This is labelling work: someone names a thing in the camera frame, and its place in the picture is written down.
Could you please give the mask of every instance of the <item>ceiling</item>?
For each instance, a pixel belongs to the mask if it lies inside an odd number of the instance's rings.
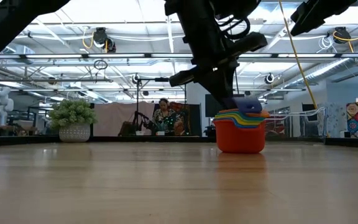
[[[92,46],[87,49],[83,45],[91,44],[88,37],[96,27],[107,28],[107,33],[116,43],[117,53],[191,53],[187,44],[184,44],[181,37],[183,30],[176,15],[165,16],[164,0],[71,0],[66,6],[57,12],[39,16],[28,25],[20,35],[12,41],[12,44],[24,45],[34,51],[35,54],[85,54],[103,53],[102,49]],[[290,17],[302,1],[286,0],[284,11],[286,17]],[[285,26],[278,1],[262,1],[260,6],[250,15],[251,31],[265,34],[269,42],[274,44],[259,50],[260,53],[292,53],[292,47],[287,35],[281,33]],[[241,24],[233,29],[233,33],[241,32],[245,28]],[[328,49],[323,49],[322,39],[327,32],[333,32],[335,27],[344,26],[352,38],[358,37],[358,6],[350,7],[339,16],[332,16],[326,20],[325,25],[294,38],[295,47],[299,53],[326,53],[348,52],[348,45],[332,44]],[[355,51],[358,51],[358,40],[353,42]],[[175,72],[191,68],[191,63],[186,60],[174,60],[164,62],[151,62],[149,59],[133,60],[134,64],[128,66],[125,60],[109,60],[109,67],[99,71],[99,78],[106,77],[114,80],[109,82],[80,82],[82,88],[132,88],[131,79],[134,74],[142,78],[169,77]],[[24,77],[24,67],[8,67],[0,61],[0,68],[14,72],[18,77],[4,75],[3,78]],[[77,66],[28,66],[27,73],[32,74],[31,78],[96,78],[97,70],[89,72],[93,66],[84,66],[79,62]],[[305,62],[303,66],[308,68],[315,63]],[[295,61],[291,62],[242,62],[237,69],[239,88],[264,85],[264,77],[268,73],[281,75],[283,82],[287,79],[286,71],[294,68]],[[31,83],[34,87],[59,88],[67,87],[69,83]],[[169,89],[168,83],[149,82],[147,88]],[[117,91],[105,91],[97,93],[110,101],[131,100],[131,94],[119,93]],[[156,91],[150,96],[143,98],[184,98],[183,91]]]

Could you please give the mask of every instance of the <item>white planter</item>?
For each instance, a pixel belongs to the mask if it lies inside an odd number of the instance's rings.
[[[89,124],[72,124],[59,130],[59,138],[62,142],[86,142],[90,136]]]

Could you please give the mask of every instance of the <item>potted plant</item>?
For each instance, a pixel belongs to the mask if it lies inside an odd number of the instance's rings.
[[[91,136],[90,125],[96,122],[96,115],[85,100],[63,100],[53,105],[49,115],[51,128],[59,129],[63,142],[86,142]]]

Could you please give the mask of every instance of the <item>green plant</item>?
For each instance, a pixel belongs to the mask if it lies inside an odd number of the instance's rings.
[[[52,119],[51,128],[58,129],[71,124],[93,124],[96,122],[96,115],[85,100],[63,100],[60,104],[52,106],[53,111],[49,112]]]

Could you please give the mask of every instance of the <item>wooden floor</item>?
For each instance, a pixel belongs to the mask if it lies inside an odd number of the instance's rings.
[[[358,149],[269,144],[0,147],[0,223],[357,223]]]

